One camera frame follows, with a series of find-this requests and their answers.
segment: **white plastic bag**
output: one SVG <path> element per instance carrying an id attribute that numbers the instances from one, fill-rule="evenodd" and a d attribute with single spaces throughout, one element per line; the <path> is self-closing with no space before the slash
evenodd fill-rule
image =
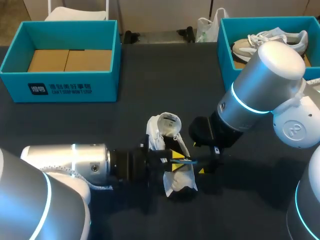
<path id="1" fill-rule="evenodd" d="M 220 20 L 222 18 L 229 18 L 227 11 L 221 7 L 214 15 L 213 21 L 210 21 L 204 17 L 198 19 L 198 28 L 196 31 L 196 42 L 216 42 L 218 40 Z"/>

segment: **table surface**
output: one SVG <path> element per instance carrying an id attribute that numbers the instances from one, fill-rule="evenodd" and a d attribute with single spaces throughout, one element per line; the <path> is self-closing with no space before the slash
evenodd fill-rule
<path id="1" fill-rule="evenodd" d="M 0 147 L 17 156 L 40 144 L 131 148 L 151 116 L 171 112 L 182 120 L 190 154 L 208 154 L 193 147 L 188 126 L 210 115 L 225 93 L 216 47 L 123 45 L 116 103 L 16 104 L 0 82 Z M 0 48 L 0 62 L 7 49 Z M 93 192 L 91 239 L 289 240 L 286 210 L 315 149 L 282 143 L 270 114 L 224 152 L 214 175 L 198 179 L 193 198 L 170 200 L 139 185 Z"/>

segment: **white shoe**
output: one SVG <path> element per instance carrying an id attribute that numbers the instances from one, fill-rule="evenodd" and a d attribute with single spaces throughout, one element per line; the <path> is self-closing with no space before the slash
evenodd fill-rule
<path id="1" fill-rule="evenodd" d="M 235 41 L 232 44 L 232 53 L 239 59 L 248 62 L 257 49 L 268 41 L 282 42 L 298 52 L 300 56 L 303 56 L 308 46 L 308 33 L 305 30 L 300 33 L 288 33 L 277 27 L 270 31 L 262 31 L 257 35 L 248 35 L 245 39 Z"/>
<path id="2" fill-rule="evenodd" d="M 190 157 L 189 151 L 179 133 L 181 127 L 180 118 L 172 113 L 164 112 L 160 115 L 152 116 L 146 125 L 146 134 L 149 135 L 149 148 L 151 150 L 164 150 L 166 149 L 164 139 L 172 138 L 180 146 L 183 155 Z M 165 163 L 167 159 L 162 158 L 161 161 Z M 178 192 L 184 187 L 198 191 L 192 164 L 185 164 L 175 172 L 165 172 L 163 185 L 167 197 L 173 191 Z"/>

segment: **white chair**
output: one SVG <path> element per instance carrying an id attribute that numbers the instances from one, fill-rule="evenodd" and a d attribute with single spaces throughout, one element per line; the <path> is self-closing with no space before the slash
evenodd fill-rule
<path id="1" fill-rule="evenodd" d="M 109 19 L 109 0 L 105 0 L 105 11 L 80 11 L 64 6 L 51 12 L 51 0 L 48 0 L 48 17 L 45 21 L 99 21 Z"/>

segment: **screw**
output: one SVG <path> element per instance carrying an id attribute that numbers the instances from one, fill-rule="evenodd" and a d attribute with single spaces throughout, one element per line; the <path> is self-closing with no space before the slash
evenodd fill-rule
<path id="1" fill-rule="evenodd" d="M 221 103 L 221 104 L 220 104 L 220 108 L 221 108 L 221 109 L 225 109 L 225 108 L 226 108 L 226 103 L 225 103 L 225 102 Z"/>
<path id="2" fill-rule="evenodd" d="M 96 172 L 98 172 L 98 170 L 99 170 L 99 166 L 98 166 L 98 165 L 93 165 L 93 166 L 91 167 L 91 170 L 96 173 Z"/>

